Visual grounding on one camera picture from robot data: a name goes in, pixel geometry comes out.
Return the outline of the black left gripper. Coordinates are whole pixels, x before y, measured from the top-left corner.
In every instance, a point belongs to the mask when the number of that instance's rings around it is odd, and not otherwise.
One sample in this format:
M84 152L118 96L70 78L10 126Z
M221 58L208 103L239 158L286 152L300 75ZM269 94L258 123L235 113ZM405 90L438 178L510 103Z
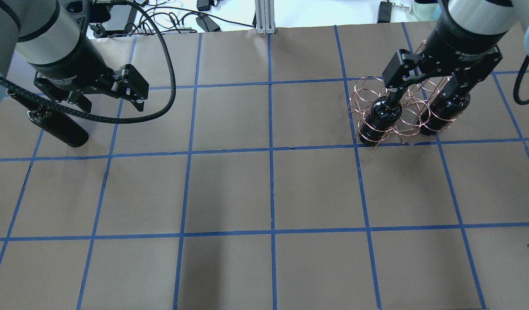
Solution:
M81 111L91 113L92 102L83 93L105 94L131 102L144 111L149 83L134 65L125 64L114 71L107 65L34 65L34 85L52 102L73 102Z

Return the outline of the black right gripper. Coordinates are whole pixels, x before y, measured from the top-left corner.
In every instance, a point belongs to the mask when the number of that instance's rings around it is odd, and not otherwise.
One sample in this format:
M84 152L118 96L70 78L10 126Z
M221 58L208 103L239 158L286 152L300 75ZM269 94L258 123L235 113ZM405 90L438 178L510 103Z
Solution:
M385 101L399 102L410 86L454 73L442 89L442 103L469 106L473 81L468 73L455 72L484 62L490 73L499 61L501 51L496 43L423 43L417 54L399 49L382 74L388 90Z

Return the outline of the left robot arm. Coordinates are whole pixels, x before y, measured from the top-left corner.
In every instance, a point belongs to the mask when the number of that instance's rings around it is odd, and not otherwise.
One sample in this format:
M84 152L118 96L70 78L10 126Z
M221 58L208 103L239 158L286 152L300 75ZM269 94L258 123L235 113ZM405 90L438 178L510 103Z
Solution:
M130 64L109 68L84 25L59 0L0 0L0 77L13 53L36 70L34 85L54 102L89 113L85 94L105 94L143 111L148 82Z

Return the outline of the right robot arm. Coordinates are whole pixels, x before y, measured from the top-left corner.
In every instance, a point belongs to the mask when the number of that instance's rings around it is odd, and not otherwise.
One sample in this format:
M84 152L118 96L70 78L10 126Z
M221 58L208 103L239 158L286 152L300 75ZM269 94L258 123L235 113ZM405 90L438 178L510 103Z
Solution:
M389 107L397 107L410 86L433 77L455 75L457 90L446 97L467 96L474 86L471 68L520 22L529 56L529 0L441 0L441 15L419 53L398 50L383 71Z

